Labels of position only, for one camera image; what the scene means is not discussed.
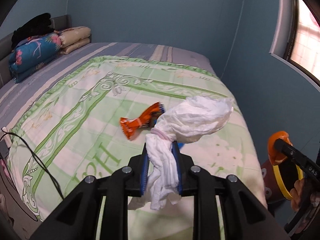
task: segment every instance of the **bedsheet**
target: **bedsheet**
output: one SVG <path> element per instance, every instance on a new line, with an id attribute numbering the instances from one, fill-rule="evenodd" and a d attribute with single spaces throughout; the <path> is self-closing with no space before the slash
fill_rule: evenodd
<path id="1" fill-rule="evenodd" d="M 1 125 L 25 138 L 67 195 L 85 176 L 108 176 L 142 152 L 148 131 L 142 130 L 129 141 L 119 127 L 120 117 L 136 118 L 157 101 L 169 109 L 188 96 L 233 98 L 213 71 L 198 68 L 210 67 L 198 55 L 160 45 L 89 44 L 26 79 L 21 83 L 22 92 L 14 86 L 1 89 Z M 34 85 L 39 88 L 29 91 Z M 29 95 L 25 103 L 17 101 L 22 93 Z M 181 152 L 211 174 L 236 174 L 265 205 L 252 139 L 236 101 L 233 107 L 223 129 L 183 146 Z M 8 109 L 11 117 L 3 114 Z M 8 165 L 22 200 L 44 220 L 60 197 L 16 138 Z M 129 239 L 191 239 L 192 217 L 192 197 L 174 206 L 168 202 L 160 211 L 146 205 L 128 212 Z"/>

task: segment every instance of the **blue wall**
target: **blue wall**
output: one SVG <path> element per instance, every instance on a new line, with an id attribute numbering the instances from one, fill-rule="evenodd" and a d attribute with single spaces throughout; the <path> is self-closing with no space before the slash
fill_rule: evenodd
<path id="1" fill-rule="evenodd" d="M 52 17 L 66 14 L 67 0 L 18 0 L 0 27 L 0 39 L 39 14 L 49 12 Z"/>
<path id="2" fill-rule="evenodd" d="M 245 0 L 222 81 L 235 95 L 252 135 L 260 162 L 267 159 L 267 140 L 279 130 L 293 145 L 316 159 L 320 139 L 320 93 L 299 73 L 268 54 L 279 0 Z M 285 223 L 289 202 L 276 213 Z"/>
<path id="3" fill-rule="evenodd" d="M 222 73 L 242 0 L 69 0 L 73 25 L 92 29 L 92 41 L 175 46 L 207 56 Z"/>

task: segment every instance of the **orange grip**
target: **orange grip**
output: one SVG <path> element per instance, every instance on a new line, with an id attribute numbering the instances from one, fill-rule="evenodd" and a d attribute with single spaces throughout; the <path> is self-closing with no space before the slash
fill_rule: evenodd
<path id="1" fill-rule="evenodd" d="M 289 140 L 289 134 L 285 131 L 279 131 L 270 136 L 268 140 L 268 156 L 269 156 L 270 163 L 274 166 L 279 165 L 280 163 L 284 162 L 288 158 L 283 153 L 278 152 L 273 147 L 277 139 L 282 139 L 286 143 L 289 143 L 292 146 L 292 143 Z"/>

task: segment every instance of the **gray headboard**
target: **gray headboard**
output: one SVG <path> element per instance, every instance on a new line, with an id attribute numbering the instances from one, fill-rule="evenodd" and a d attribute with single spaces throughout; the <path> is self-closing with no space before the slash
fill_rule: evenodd
<path id="1" fill-rule="evenodd" d="M 70 15 L 51 18 L 51 27 L 57 31 L 71 27 Z M 11 53 L 11 38 L 13 33 L 8 34 L 0 40 L 0 88 L 7 84 L 12 78 L 9 71 L 9 56 Z"/>

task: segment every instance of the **folded blanket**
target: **folded blanket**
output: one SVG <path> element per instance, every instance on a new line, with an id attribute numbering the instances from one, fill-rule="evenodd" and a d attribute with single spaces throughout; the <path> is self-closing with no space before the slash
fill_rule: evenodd
<path id="1" fill-rule="evenodd" d="M 88 38 L 91 34 L 91 29 L 88 27 L 74 27 L 63 30 L 60 34 L 61 48 L 68 47 L 69 45 Z"/>
<path id="2" fill-rule="evenodd" d="M 84 45 L 87 45 L 88 43 L 90 43 L 90 39 L 89 38 L 85 38 L 83 40 L 77 41 L 74 44 L 71 44 L 68 47 L 65 47 L 61 50 L 61 54 L 69 54 L 70 52 L 79 49 L 81 47 L 83 47 Z"/>
<path id="3" fill-rule="evenodd" d="M 23 73 L 57 54 L 61 41 L 55 33 L 33 39 L 16 47 L 9 57 L 12 73 Z"/>
<path id="4" fill-rule="evenodd" d="M 54 29 L 49 27 L 51 25 L 50 17 L 50 13 L 40 14 L 15 30 L 11 38 L 11 48 L 14 49 L 20 41 L 30 36 L 52 33 Z"/>
<path id="5" fill-rule="evenodd" d="M 17 44 L 17 46 L 16 46 L 16 47 L 20 47 L 20 46 L 22 46 L 22 45 L 24 45 L 24 44 L 26 44 L 26 43 L 28 43 L 28 42 L 30 42 L 30 41 L 32 41 L 32 40 L 35 40 L 35 39 L 37 39 L 37 38 L 42 38 L 42 37 L 44 37 L 44 36 L 46 36 L 46 35 L 35 35 L 35 36 L 30 36 L 30 37 L 28 37 L 28 38 L 26 38 L 26 39 L 24 39 L 24 40 L 20 41 L 20 42 Z"/>
<path id="6" fill-rule="evenodd" d="M 30 76 L 31 74 L 33 74 L 34 72 L 36 72 L 37 70 L 39 70 L 40 68 L 43 68 L 45 65 L 47 65 L 48 63 L 50 63 L 51 61 L 53 61 L 55 58 L 57 57 L 57 54 L 52 55 L 51 57 L 47 58 L 46 60 L 40 62 L 39 64 L 37 64 L 36 66 L 33 66 L 31 68 L 29 68 L 28 70 L 26 70 L 25 72 L 22 73 L 16 73 L 16 72 L 12 72 L 12 77 L 14 82 L 20 83 L 21 81 L 23 81 L 24 79 L 26 79 L 28 76 Z"/>

